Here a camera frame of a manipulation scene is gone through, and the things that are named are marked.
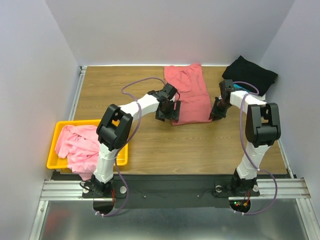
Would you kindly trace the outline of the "light pink t shirt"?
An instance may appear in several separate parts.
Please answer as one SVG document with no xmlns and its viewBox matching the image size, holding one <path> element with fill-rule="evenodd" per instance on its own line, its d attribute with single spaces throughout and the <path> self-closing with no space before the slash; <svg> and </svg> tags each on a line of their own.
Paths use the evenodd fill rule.
<svg viewBox="0 0 320 240">
<path fill-rule="evenodd" d="M 95 125 L 65 125 L 55 145 L 55 153 L 61 159 L 67 159 L 67 168 L 87 181 L 94 173 L 100 144 Z"/>
</svg>

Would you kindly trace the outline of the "red t shirt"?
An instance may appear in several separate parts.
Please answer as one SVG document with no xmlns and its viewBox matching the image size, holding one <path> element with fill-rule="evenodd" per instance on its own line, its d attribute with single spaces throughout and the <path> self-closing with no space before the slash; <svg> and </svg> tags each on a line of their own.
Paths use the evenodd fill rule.
<svg viewBox="0 0 320 240">
<path fill-rule="evenodd" d="M 165 66 L 164 79 L 174 86 L 180 100 L 179 120 L 173 126 L 209 123 L 212 110 L 211 98 L 203 77 L 202 66 Z"/>
</svg>

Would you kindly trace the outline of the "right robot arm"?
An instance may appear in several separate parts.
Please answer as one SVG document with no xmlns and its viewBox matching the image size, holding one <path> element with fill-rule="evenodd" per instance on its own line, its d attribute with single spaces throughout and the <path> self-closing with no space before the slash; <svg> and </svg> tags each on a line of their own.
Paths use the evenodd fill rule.
<svg viewBox="0 0 320 240">
<path fill-rule="evenodd" d="M 230 191 L 235 195 L 256 190 L 257 172 L 269 148 L 281 136 L 279 107 L 258 98 L 259 90 L 250 83 L 253 92 L 236 88 L 230 79 L 219 83 L 220 96 L 216 97 L 209 118 L 213 121 L 227 116 L 230 107 L 240 110 L 240 142 L 244 152 L 241 163 L 235 169 L 230 182 Z"/>
</svg>

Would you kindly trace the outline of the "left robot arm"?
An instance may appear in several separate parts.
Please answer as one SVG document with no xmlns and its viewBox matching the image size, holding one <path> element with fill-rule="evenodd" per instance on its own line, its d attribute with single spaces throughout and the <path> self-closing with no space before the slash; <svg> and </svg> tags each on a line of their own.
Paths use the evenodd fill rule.
<svg viewBox="0 0 320 240">
<path fill-rule="evenodd" d="M 139 99 L 134 98 L 131 103 L 120 106 L 111 104 L 106 109 L 96 130 L 99 155 L 90 179 L 93 190 L 100 197 L 112 192 L 117 155 L 137 132 L 143 116 L 155 113 L 156 120 L 179 120 L 181 101 L 175 99 L 177 94 L 178 90 L 166 83 L 161 90 L 151 90 Z M 137 121 L 137 127 L 130 133 L 134 121 Z"/>
</svg>

